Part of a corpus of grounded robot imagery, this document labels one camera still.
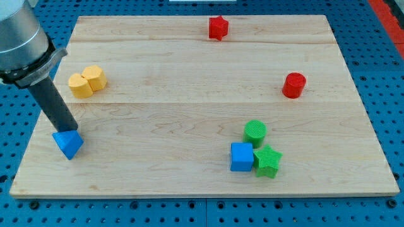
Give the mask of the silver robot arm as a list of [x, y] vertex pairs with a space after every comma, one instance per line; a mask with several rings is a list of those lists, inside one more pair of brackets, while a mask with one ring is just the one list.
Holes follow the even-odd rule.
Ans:
[[44, 32], [28, 1], [1, 0], [1, 81], [33, 86], [66, 56]]

